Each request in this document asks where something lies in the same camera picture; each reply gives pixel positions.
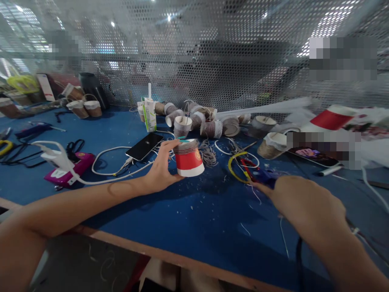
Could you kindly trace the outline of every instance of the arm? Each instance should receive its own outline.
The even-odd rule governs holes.
[[[342,202],[327,189],[298,176],[283,176],[266,194],[324,263],[340,291],[389,291],[389,280],[351,233]]]
[[[149,173],[140,178],[68,191],[31,203],[0,224],[0,291],[24,291],[45,250],[46,240],[126,200],[164,190],[183,177],[168,171],[163,142]]]

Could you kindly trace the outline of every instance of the red stripe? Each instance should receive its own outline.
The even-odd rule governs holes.
[[[198,149],[192,153],[176,155],[175,160],[177,162],[177,168],[180,170],[190,170],[203,163]]]
[[[353,116],[344,116],[325,110],[313,118],[311,123],[327,130],[336,131],[342,128],[348,121],[352,120],[352,118]]]

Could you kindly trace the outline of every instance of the charging cable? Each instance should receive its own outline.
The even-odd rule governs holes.
[[[111,149],[107,149],[107,150],[101,151],[99,154],[97,154],[97,156],[96,156],[96,158],[95,158],[95,160],[94,160],[94,162],[93,162],[93,164],[92,164],[92,172],[93,172],[94,174],[98,174],[98,175],[117,176],[117,174],[118,174],[119,172],[121,172],[128,164],[130,164],[130,163],[133,161],[132,157],[129,157],[129,158],[126,160],[126,162],[123,164],[123,166],[122,166],[117,172],[114,172],[114,173],[112,173],[112,174],[103,174],[103,173],[97,172],[96,170],[94,170],[94,165],[95,165],[96,161],[98,160],[98,158],[99,158],[101,155],[103,155],[104,153],[106,153],[106,152],[108,152],[108,151],[111,151],[111,150],[123,149],[123,148],[125,148],[125,149],[130,149],[131,147],[129,147],[129,146],[119,146],[119,147],[114,147],[114,148],[111,148]]]
[[[381,196],[381,194],[379,192],[377,192],[368,182],[368,176],[366,174],[366,169],[361,166],[361,170],[362,170],[362,178],[363,178],[363,181],[364,183],[369,187],[369,189],[371,189],[371,191],[378,197],[378,199],[380,199],[380,201],[382,202],[382,204],[384,205],[385,207],[385,210],[387,213],[389,213],[389,205],[388,203],[385,201],[385,199]]]
[[[118,180],[121,180],[121,179],[124,179],[124,178],[127,178],[129,176],[132,176],[140,171],[142,171],[143,169],[147,168],[148,166],[152,165],[154,163],[154,161],[146,164],[145,166],[143,166],[142,168],[138,169],[137,171],[135,172],[132,172],[130,174],[127,174],[125,176],[122,176],[122,177],[119,177],[119,178],[113,178],[113,179],[108,179],[108,180],[103,180],[103,181],[99,181],[99,182],[87,182],[87,181],[84,181],[73,169],[72,165],[71,165],[71,162],[70,160],[68,159],[67,155],[66,155],[66,151],[64,149],[64,147],[59,144],[58,142],[54,142],[54,141],[35,141],[35,142],[32,142],[31,143],[32,145],[37,145],[39,146],[42,150],[50,150],[52,151],[50,148],[47,148],[46,146],[42,145],[42,144],[52,144],[52,145],[56,145],[60,152],[61,152],[61,156],[62,158],[66,161],[67,163],[67,166],[68,166],[68,171],[76,178],[76,180],[78,180],[80,183],[83,183],[85,185],[100,185],[100,184],[103,184],[103,183],[110,183],[110,182],[114,182],[114,181],[118,181]]]

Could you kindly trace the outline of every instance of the blue table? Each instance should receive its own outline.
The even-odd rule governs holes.
[[[82,138],[85,140],[83,151],[95,155],[115,146],[133,146],[147,134],[138,113],[130,113],[124,108],[114,107],[101,118],[85,120],[80,120],[73,114],[65,114],[60,116],[60,124],[56,122],[54,112],[56,111],[24,120],[2,118],[0,130],[6,127],[12,127],[14,131],[20,130],[29,120],[48,122],[66,129],[67,132],[46,131],[32,141],[57,141],[65,147],[68,142]],[[164,120],[164,117],[158,117],[158,129],[168,130]],[[194,131],[190,133],[189,138],[198,136],[198,131]],[[13,134],[10,139],[16,142]],[[254,141],[243,134],[235,140],[241,146],[247,146]],[[218,146],[227,150],[227,142],[224,137],[220,138]],[[258,156],[256,149],[259,143],[260,141],[248,151]],[[22,156],[36,151],[37,149],[31,146]],[[115,172],[126,159],[124,152],[124,149],[119,149],[104,154],[101,161],[96,163],[96,170]],[[219,164],[214,168],[206,168],[202,175],[186,178],[163,192],[122,203],[90,218],[83,225],[150,246],[155,250],[184,256],[189,261],[196,260],[260,282],[298,290],[295,266],[298,234],[283,220],[282,227],[290,255],[288,259],[280,231],[278,211],[270,200],[255,191],[261,199],[260,204],[250,186],[239,183],[231,176],[227,169],[227,155],[217,151],[217,156]],[[151,154],[147,160],[154,158],[155,154]],[[375,247],[389,258],[389,216],[375,195],[363,182],[357,180],[361,178],[360,171],[339,171],[338,175],[347,180],[332,175],[317,177],[313,174],[321,169],[320,166],[290,154],[272,161],[259,159],[261,167],[304,176],[329,189],[343,201],[350,220],[366,236],[374,237]],[[170,162],[169,168],[172,172],[175,171],[174,161]],[[48,163],[34,169],[21,165],[2,165],[0,169],[0,197],[3,199],[26,205],[56,193],[54,185],[43,180],[43,176],[52,170]],[[136,169],[136,166],[131,166],[132,171]],[[148,169],[145,169],[136,176],[144,175],[147,171]],[[382,168],[369,170],[368,177],[371,180],[387,182],[389,171]],[[108,177],[95,175],[88,170],[83,179],[101,181]],[[74,187],[84,186],[77,182]],[[389,200],[388,191],[377,190]],[[368,252],[379,268],[389,276],[389,268],[370,250]],[[324,267],[306,245],[303,245],[302,256],[307,289],[331,290],[332,285]]]

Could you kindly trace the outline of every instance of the smartphone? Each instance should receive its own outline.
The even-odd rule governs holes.
[[[324,167],[331,167],[340,164],[340,162],[335,158],[332,158],[324,153],[319,152],[318,150],[314,150],[309,147],[291,148],[288,150],[288,152]]]
[[[142,161],[162,140],[163,136],[150,133],[130,148],[126,155],[137,161]]]

